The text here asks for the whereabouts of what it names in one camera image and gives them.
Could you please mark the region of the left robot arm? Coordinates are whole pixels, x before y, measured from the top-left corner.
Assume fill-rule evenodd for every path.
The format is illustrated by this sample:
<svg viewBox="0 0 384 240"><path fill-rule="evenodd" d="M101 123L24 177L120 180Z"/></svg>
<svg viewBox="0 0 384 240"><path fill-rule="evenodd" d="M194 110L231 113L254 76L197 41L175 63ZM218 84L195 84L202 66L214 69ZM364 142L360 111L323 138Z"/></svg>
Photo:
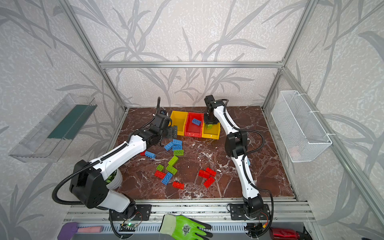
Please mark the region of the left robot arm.
<svg viewBox="0 0 384 240"><path fill-rule="evenodd" d="M176 138L177 131L172 127L170 117L156 114L148 127L131 133L127 141L110 152L90 162L81 160L76 163L74 172L62 180L53 190L52 199L60 205L84 205L89 209L105 208L123 213L130 217L135 215L136 204L129 197L107 188L107 178L120 166L159 144L164 138ZM70 192L77 201L65 201L58 197L60 188L70 182Z"/></svg>

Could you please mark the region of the small green lego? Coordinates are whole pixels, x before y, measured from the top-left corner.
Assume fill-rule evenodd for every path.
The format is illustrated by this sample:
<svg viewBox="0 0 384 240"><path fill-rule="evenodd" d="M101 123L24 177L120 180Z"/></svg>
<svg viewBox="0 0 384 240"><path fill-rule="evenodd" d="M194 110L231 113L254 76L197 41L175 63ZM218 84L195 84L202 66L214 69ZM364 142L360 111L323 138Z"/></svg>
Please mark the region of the small green lego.
<svg viewBox="0 0 384 240"><path fill-rule="evenodd" d="M159 164L156 169L157 169L157 171L162 172L164 170L164 168L165 167L163 165Z"/></svg>

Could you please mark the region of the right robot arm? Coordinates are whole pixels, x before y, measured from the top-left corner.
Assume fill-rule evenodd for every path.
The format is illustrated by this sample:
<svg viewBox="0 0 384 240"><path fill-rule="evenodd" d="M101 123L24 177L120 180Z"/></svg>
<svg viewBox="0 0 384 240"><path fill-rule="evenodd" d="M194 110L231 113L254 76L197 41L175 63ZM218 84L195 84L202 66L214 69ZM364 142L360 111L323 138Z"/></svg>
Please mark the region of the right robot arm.
<svg viewBox="0 0 384 240"><path fill-rule="evenodd" d="M250 219L255 219L264 208L264 201L260 195L263 190L256 187L248 164L248 155L260 150L265 139L259 131L241 129L227 110L227 99L216 100L212 95L206 96L207 110L204 113L205 124L220 124L226 133L225 152L235 164L242 187L244 212ZM261 145L253 151L248 150L248 133L261 136Z"/></svg>

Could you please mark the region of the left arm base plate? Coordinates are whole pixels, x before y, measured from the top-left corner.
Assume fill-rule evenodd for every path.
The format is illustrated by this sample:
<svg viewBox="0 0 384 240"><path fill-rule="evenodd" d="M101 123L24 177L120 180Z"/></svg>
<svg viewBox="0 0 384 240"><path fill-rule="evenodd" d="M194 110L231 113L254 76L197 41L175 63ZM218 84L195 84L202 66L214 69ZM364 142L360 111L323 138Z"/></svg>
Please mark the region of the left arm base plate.
<svg viewBox="0 0 384 240"><path fill-rule="evenodd" d="M109 220L116 221L148 221L151 214L152 205L138 204L128 207L124 212L119 213L111 210Z"/></svg>

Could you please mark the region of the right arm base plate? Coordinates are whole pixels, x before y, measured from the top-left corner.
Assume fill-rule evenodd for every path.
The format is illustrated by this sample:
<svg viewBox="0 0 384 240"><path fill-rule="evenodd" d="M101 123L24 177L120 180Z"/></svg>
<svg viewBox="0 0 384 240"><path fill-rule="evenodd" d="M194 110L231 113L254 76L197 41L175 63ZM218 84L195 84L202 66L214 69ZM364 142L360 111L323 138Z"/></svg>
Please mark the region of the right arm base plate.
<svg viewBox="0 0 384 240"><path fill-rule="evenodd" d="M268 221L271 218L272 212L267 204L264 204L261 210L254 212L248 210L245 204L228 204L227 209L233 221Z"/></svg>

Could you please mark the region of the green lego long diagonal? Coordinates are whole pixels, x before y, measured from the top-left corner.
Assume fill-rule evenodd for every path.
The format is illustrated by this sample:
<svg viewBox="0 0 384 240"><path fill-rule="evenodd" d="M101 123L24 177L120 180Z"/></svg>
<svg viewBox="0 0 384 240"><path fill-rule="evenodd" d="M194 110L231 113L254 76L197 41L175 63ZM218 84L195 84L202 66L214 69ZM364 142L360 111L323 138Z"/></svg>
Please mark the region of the green lego long diagonal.
<svg viewBox="0 0 384 240"><path fill-rule="evenodd" d="M179 158L177 156L173 156L171 158L171 160L168 162L168 165L173 167L177 163L178 160L179 160Z"/></svg>

